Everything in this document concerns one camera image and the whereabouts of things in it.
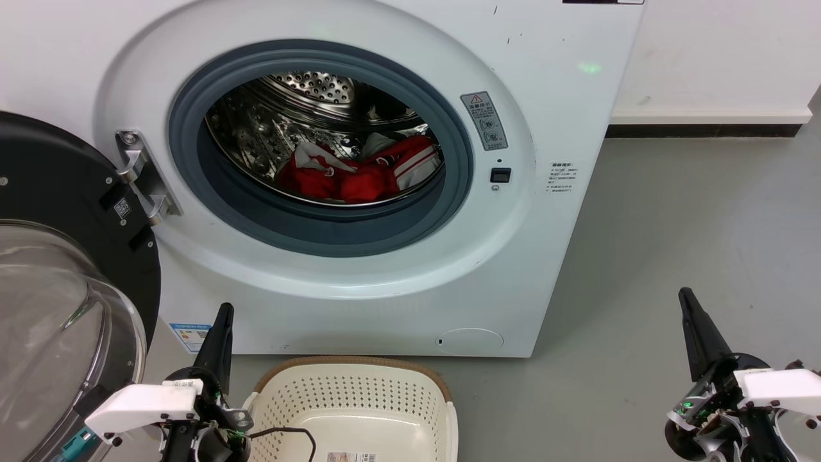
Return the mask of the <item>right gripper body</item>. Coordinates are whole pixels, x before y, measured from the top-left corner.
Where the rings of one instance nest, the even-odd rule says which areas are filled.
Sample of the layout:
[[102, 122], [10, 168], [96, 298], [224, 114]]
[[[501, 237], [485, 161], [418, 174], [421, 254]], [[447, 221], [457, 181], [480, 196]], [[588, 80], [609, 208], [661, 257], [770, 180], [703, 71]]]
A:
[[778, 430], [779, 404], [757, 406], [743, 397], [737, 372], [763, 372], [750, 354], [726, 353], [690, 361], [694, 386], [668, 413], [664, 436], [689, 461], [797, 461]]

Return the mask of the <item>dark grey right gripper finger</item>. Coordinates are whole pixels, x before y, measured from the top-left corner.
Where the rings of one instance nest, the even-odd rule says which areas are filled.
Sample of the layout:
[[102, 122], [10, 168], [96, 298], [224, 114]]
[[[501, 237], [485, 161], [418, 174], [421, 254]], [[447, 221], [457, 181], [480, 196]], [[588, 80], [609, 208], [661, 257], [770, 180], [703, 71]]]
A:
[[736, 366], [735, 354], [690, 287], [682, 287], [678, 298], [690, 378], [727, 383]]

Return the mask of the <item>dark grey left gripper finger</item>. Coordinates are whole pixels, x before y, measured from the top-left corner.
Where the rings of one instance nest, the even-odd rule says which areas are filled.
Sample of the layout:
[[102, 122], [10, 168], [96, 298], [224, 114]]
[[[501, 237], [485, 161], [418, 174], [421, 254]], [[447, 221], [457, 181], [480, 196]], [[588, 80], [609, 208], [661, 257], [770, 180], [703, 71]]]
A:
[[233, 354], [235, 308], [223, 302], [192, 366], [195, 378], [213, 392], [228, 393]]

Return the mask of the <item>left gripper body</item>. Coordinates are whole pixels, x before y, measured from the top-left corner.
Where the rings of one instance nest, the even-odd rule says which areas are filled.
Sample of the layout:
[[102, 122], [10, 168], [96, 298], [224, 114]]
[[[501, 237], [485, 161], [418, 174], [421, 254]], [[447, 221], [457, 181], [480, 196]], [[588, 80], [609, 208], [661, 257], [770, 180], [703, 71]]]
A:
[[250, 428], [250, 418], [238, 424], [226, 398], [230, 389], [229, 366], [188, 366], [168, 375], [170, 381], [201, 380], [202, 391], [194, 397], [193, 410], [182, 417], [163, 417], [162, 461], [246, 461], [250, 443], [240, 433]]

